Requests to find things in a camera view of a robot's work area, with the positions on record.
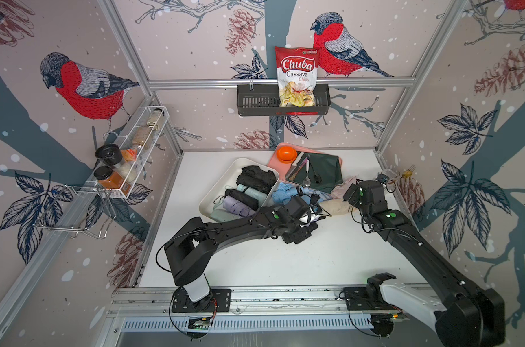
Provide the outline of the mint green umbrella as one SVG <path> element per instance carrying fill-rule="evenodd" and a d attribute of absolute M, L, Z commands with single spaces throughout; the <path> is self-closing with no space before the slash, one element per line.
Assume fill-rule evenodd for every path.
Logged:
<path fill-rule="evenodd" d="M 240 192 L 243 192 L 245 195 L 256 199 L 260 207 L 262 207 L 265 204 L 266 198 L 268 197 L 268 195 L 265 194 L 264 192 L 260 192 L 252 187 L 244 186 L 242 184 L 239 184 L 237 186 L 237 189 Z"/>
<path fill-rule="evenodd" d="M 224 208 L 223 202 L 219 202 L 214 205 L 213 211 L 210 214 L 210 218 L 218 223 L 225 223 L 228 221 L 236 220 L 237 215 L 229 212 Z"/>

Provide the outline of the cream plastic storage box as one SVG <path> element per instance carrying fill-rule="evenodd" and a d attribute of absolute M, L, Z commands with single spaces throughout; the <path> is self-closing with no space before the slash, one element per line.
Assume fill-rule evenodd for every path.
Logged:
<path fill-rule="evenodd" d="M 278 171 L 248 158 L 238 158 L 229 166 L 223 176 L 217 180 L 217 182 L 201 200 L 199 204 L 199 212 L 202 216 L 208 218 L 210 221 L 213 221 L 212 218 L 210 218 L 210 214 L 213 212 L 216 202 L 220 201 L 220 196 L 224 195 L 226 189 L 237 187 L 237 177 L 242 173 L 243 167 L 247 166 L 259 166 L 263 171 L 270 171 L 274 173 L 277 181 L 274 183 L 274 185 L 272 185 L 270 193 L 265 195 L 265 200 L 260 204 L 260 206 L 265 206 L 272 203 L 271 195 L 279 184 L 278 179 L 280 176 Z"/>

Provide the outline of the lilac umbrella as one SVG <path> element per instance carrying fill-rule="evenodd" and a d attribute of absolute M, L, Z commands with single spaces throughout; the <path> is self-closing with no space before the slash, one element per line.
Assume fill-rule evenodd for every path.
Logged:
<path fill-rule="evenodd" d="M 252 208 L 232 196 L 224 197 L 223 208 L 226 211 L 241 217 L 249 217 L 255 214 L 255 211 Z"/>

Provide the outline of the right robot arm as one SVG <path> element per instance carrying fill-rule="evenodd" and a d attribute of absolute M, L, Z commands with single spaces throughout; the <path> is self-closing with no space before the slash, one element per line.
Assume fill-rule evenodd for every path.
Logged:
<path fill-rule="evenodd" d="M 506 338 L 505 302 L 493 289 L 482 289 L 456 270 L 417 231 L 401 211 L 388 208 L 377 181 L 352 184 L 343 199 L 356 208 L 371 232 L 401 253 L 434 290 L 440 303 L 412 294 L 391 279 L 380 295 L 436 332 L 444 346 L 499 346 Z"/>

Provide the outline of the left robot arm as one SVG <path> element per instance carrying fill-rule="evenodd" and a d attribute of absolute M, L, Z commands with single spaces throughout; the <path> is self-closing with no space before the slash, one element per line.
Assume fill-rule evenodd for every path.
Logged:
<path fill-rule="evenodd" d="M 322 217 L 319 205 L 310 205 L 299 196 L 285 205 L 260 208 L 254 215 L 226 222 L 205 223 L 190 219 L 162 247 L 174 284 L 182 288 L 193 304 L 213 298 L 205 270 L 212 256 L 225 248 L 246 241 L 282 239 L 299 244 L 318 228 Z"/>

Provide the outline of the light blue folded umbrella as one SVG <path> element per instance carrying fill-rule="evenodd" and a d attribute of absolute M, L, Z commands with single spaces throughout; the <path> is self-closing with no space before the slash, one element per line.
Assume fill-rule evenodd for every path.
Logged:
<path fill-rule="evenodd" d="M 280 182 L 278 187 L 272 193 L 272 201 L 275 204 L 287 205 L 292 197 L 299 195 L 299 186 L 294 184 Z"/>

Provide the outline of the pink folded umbrella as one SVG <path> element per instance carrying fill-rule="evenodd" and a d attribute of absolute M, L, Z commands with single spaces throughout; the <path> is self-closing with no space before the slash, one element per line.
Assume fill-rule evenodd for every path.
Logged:
<path fill-rule="evenodd" d="M 356 183 L 357 183 L 357 177 L 356 176 L 352 176 L 352 177 L 347 178 L 342 184 L 339 184 L 338 186 L 334 187 L 334 189 L 330 193 L 331 197 L 334 200 L 342 199 L 343 195 L 345 195 L 345 193 L 347 192 L 349 187 L 352 184 L 356 184 Z"/>

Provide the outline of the metal spoon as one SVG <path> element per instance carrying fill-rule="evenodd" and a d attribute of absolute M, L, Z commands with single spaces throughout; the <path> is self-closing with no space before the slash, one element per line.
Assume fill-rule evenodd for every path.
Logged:
<path fill-rule="evenodd" d="M 305 176 L 305 178 L 303 180 L 303 185 L 305 187 L 310 187 L 312 181 L 310 179 L 310 161 L 309 160 L 307 160 L 307 162 L 306 162 L 305 169 L 306 169 L 306 171 L 305 171 L 306 172 L 306 176 Z"/>

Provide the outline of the dark green cloth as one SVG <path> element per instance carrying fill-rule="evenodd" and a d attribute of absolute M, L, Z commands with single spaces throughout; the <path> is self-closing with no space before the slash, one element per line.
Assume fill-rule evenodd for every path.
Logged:
<path fill-rule="evenodd" d="M 343 182 L 339 157 L 318 153 L 302 153 L 286 174 L 288 182 L 304 187 L 303 180 L 306 176 L 307 160 L 310 161 L 310 179 L 312 181 L 309 188 L 330 194 L 334 187 Z"/>

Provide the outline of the orange plastic bowl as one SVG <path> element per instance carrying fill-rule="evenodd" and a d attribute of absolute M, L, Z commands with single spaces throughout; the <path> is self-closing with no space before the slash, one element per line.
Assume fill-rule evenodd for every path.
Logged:
<path fill-rule="evenodd" d="M 293 147 L 284 145 L 276 150 L 276 157 L 281 163 L 291 164 L 297 159 L 298 153 Z"/>

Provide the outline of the Chuba cassava chips bag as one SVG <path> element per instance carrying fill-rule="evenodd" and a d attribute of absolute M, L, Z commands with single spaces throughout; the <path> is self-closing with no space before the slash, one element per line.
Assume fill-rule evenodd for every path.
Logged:
<path fill-rule="evenodd" d="M 319 49 L 275 47 L 280 107 L 313 107 Z"/>

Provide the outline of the amber jar black lid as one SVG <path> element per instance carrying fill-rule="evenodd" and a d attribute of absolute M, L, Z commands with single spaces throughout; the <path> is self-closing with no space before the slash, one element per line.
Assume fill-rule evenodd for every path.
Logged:
<path fill-rule="evenodd" d="M 93 176 L 98 183 L 106 189 L 120 189 L 125 183 L 124 178 L 110 166 L 100 166 L 94 172 Z"/>

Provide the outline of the black lid spice jar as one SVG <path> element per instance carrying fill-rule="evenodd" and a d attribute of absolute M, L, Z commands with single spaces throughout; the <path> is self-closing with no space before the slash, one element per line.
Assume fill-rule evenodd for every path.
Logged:
<path fill-rule="evenodd" d="M 115 144 L 108 144 L 99 147 L 95 152 L 95 157 L 107 166 L 116 166 L 123 160 L 121 149 Z"/>

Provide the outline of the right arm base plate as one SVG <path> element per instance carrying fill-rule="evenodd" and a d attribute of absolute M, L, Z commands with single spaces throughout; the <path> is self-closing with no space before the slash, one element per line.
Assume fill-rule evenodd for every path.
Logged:
<path fill-rule="evenodd" d="M 344 287 L 339 294 L 349 311 L 371 311 L 371 312 L 398 312 L 396 307 L 381 299 L 369 297 L 364 286 Z"/>

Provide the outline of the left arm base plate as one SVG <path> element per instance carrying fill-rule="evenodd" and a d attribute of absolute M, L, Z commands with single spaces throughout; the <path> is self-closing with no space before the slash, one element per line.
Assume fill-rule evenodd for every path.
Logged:
<path fill-rule="evenodd" d="M 210 293 L 198 302 L 193 302 L 183 287 L 174 292 L 171 300 L 172 313 L 213 313 L 229 312 L 230 289 L 211 289 Z"/>

